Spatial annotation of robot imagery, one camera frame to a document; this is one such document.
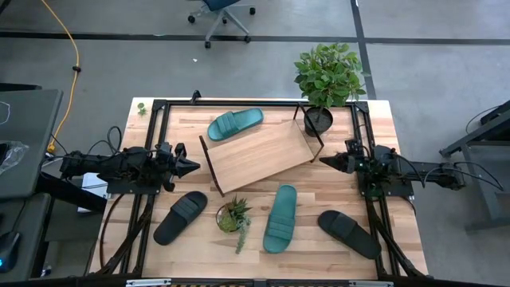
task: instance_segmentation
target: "wooden board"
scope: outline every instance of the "wooden board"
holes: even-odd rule
[[[223,193],[313,159],[295,120],[213,147],[208,154]]]
[[[143,146],[150,115],[139,116],[136,105],[145,103],[151,110],[153,98],[135,98],[131,105],[124,133],[124,147]],[[390,105],[384,100],[368,101],[375,142],[398,151],[398,141],[391,116]],[[325,234],[316,220],[325,210],[339,210],[355,219],[368,230],[365,203],[358,194],[355,175],[336,171],[319,160],[303,163],[287,171],[269,176],[256,183],[240,188],[222,198],[214,187],[198,136],[204,136],[207,146],[218,143],[207,139],[210,122],[227,110],[237,111],[243,107],[172,107],[167,129],[167,140],[174,146],[183,142],[188,159],[202,167],[176,181],[173,193],[162,191],[156,198],[152,217],[147,253],[143,268],[145,277],[222,277],[222,278],[296,278],[296,279],[374,279],[374,261],[367,260]],[[294,108],[263,107],[265,122],[256,129],[263,130],[281,124],[293,115]],[[354,136],[351,114],[344,108],[333,108],[333,126],[322,135],[325,147],[320,156],[345,151],[344,140]],[[303,114],[298,112],[297,123],[303,128]],[[156,124],[155,141],[158,139],[161,116]],[[227,141],[246,136],[245,132]],[[308,139],[312,152],[319,144]],[[267,254],[262,248],[267,217],[271,211],[279,185],[290,183],[298,190],[296,229],[292,243],[282,254]],[[155,228],[167,215],[172,204],[188,191],[204,192],[209,203],[203,213],[169,246],[160,246],[152,239]],[[235,195],[247,198],[253,207],[249,215],[253,220],[245,248],[241,254],[234,253],[237,234],[224,234],[214,220],[216,211]],[[123,241],[128,228],[133,196],[124,196],[112,213],[104,241],[104,256],[108,260]],[[113,199],[108,201],[107,214]],[[423,273],[427,273],[416,218],[408,202],[400,198],[388,198],[390,223],[395,241],[406,256]],[[390,270],[386,245],[383,260]],[[138,253],[138,242],[131,253],[130,270]],[[99,249],[96,247],[91,271],[99,269]]]

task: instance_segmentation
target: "wooden table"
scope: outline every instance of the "wooden table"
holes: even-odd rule
[[[145,103],[151,110],[154,98],[134,98],[124,132],[124,147],[143,146],[150,116],[138,115],[138,103]],[[394,129],[390,105],[384,100],[368,101],[371,123],[377,144],[394,147],[398,141]],[[375,279],[375,263],[363,258],[342,243],[324,233],[316,224],[317,217],[325,210],[339,210],[355,219],[368,230],[367,210],[360,197],[355,175],[336,171],[319,160],[303,163],[287,171],[269,176],[261,181],[241,187],[222,198],[214,187],[206,158],[198,136],[202,135],[208,147],[224,144],[207,139],[206,130],[210,122],[228,110],[240,107],[193,107],[172,106],[167,129],[167,141],[174,146],[178,142],[186,145],[187,158],[200,163],[199,170],[176,180],[175,192],[162,189],[157,196],[152,216],[150,236],[143,268],[144,277],[201,277],[201,278],[271,278],[271,279]],[[262,107],[265,119],[255,129],[270,128],[291,120],[295,108]],[[320,156],[334,155],[345,151],[344,140],[354,135],[351,113],[345,108],[332,108],[333,126],[321,137],[325,147]],[[302,125],[303,113],[298,113],[297,122]],[[155,128],[158,138],[160,121]],[[244,131],[228,141],[245,136]],[[312,151],[314,144],[309,142]],[[262,247],[262,237],[277,188],[281,184],[292,184],[298,190],[296,229],[290,246],[282,254],[267,254]],[[152,239],[155,228],[167,215],[172,204],[188,191],[204,192],[209,203],[203,213],[169,246],[160,246]],[[247,198],[253,207],[249,211],[252,219],[248,238],[240,254],[235,254],[238,234],[224,234],[215,222],[219,207],[233,196]],[[104,252],[108,260],[123,241],[128,228],[133,196],[124,196],[112,213],[106,230]],[[105,214],[112,200],[108,202]],[[396,242],[406,256],[423,273],[427,273],[416,218],[409,203],[401,198],[388,198],[390,221]],[[386,245],[383,260],[390,270]],[[138,242],[131,253],[134,265]],[[91,271],[99,269],[99,251],[96,247]]]

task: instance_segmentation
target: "black plant pot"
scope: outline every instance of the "black plant pot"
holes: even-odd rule
[[[322,112],[320,112],[320,108],[309,108],[306,111],[306,114],[312,121],[319,135],[327,131],[333,125],[333,115],[331,112],[329,112],[327,108],[323,108]],[[304,131],[309,136],[316,136],[306,117],[304,118]]]

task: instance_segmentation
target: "desk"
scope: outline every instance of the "desk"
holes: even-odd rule
[[[150,111],[153,100],[153,98],[133,99],[124,132],[124,147],[144,145],[150,116],[148,114],[139,116],[136,106],[138,103],[144,103]],[[389,103],[381,100],[369,101],[368,106],[375,142],[395,147],[398,151]],[[171,107],[167,141],[174,146],[178,142],[183,142],[188,152],[187,158],[200,163],[201,168],[177,180],[175,192],[162,191],[156,197],[143,277],[375,279],[374,261],[363,258],[333,240],[316,225],[320,213],[333,209],[350,215],[368,230],[367,210],[364,200],[359,195],[355,175],[341,173],[316,160],[314,163],[303,163],[249,184],[227,194],[225,198],[220,196],[212,181],[198,136],[204,136],[204,139],[208,140],[205,135],[209,123],[223,112],[236,108]],[[263,124],[258,126],[260,129],[291,120],[295,108],[262,107],[262,110],[265,119]],[[322,156],[345,151],[344,140],[352,138],[354,134],[349,111],[345,108],[332,108],[331,112],[334,123],[321,136],[325,144],[320,153]],[[296,118],[300,124],[303,123],[302,117],[301,113],[300,118]],[[159,120],[154,139],[158,138],[160,124]],[[208,140],[207,146],[215,144],[223,143]],[[296,229],[292,242],[285,252],[267,254],[262,248],[262,236],[277,188],[284,183],[294,185],[298,191]],[[155,228],[167,215],[171,205],[188,191],[204,192],[209,199],[206,209],[169,246],[156,244],[152,239]],[[245,247],[238,255],[234,253],[238,234],[224,234],[215,222],[218,208],[235,195],[247,198],[248,204],[253,207],[249,211],[253,223]],[[105,234],[105,260],[113,255],[126,235],[132,201],[132,196],[124,196],[112,213]],[[108,201],[107,210],[111,204],[112,200]],[[426,273],[418,226],[411,207],[403,199],[388,198],[388,209],[396,242],[415,266]],[[382,246],[385,267],[386,270],[390,270],[386,259],[386,245]],[[130,270],[134,265],[137,250],[138,242],[131,252]],[[99,268],[99,250],[96,247],[90,270],[93,272]]]
[[[0,203],[3,214],[0,222],[0,234],[12,230],[23,200],[10,200]],[[51,207],[51,198],[46,194],[34,195],[26,200],[25,208],[20,216],[17,232],[21,233],[18,262],[8,273],[0,273],[0,282],[25,281],[33,276],[33,268],[38,248],[44,234],[46,214]]]
[[[0,94],[0,101],[10,105],[9,121],[0,125],[0,140],[18,140],[29,146],[18,165],[0,175],[0,199],[25,198],[35,192],[39,163],[48,147],[61,100],[62,92],[57,90]],[[0,115],[6,116],[5,105],[0,104],[0,108]]]

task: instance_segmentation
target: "succulent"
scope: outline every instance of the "succulent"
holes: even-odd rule
[[[139,115],[143,116],[143,115],[145,115],[147,113],[147,110],[145,109],[145,104],[139,103],[137,108],[138,108],[138,114]]]
[[[246,199],[237,200],[237,196],[235,196],[231,202],[226,204],[227,210],[229,210],[232,218],[239,220],[243,219],[246,211],[252,209],[251,207],[246,207]]]
[[[241,252],[242,247],[245,245],[246,235],[248,234],[251,219],[246,214],[246,211],[252,209],[246,206],[246,199],[237,200],[237,196],[231,202],[225,204],[228,212],[221,215],[218,225],[220,229],[225,232],[232,232],[239,230],[239,240],[237,241],[236,254]]]

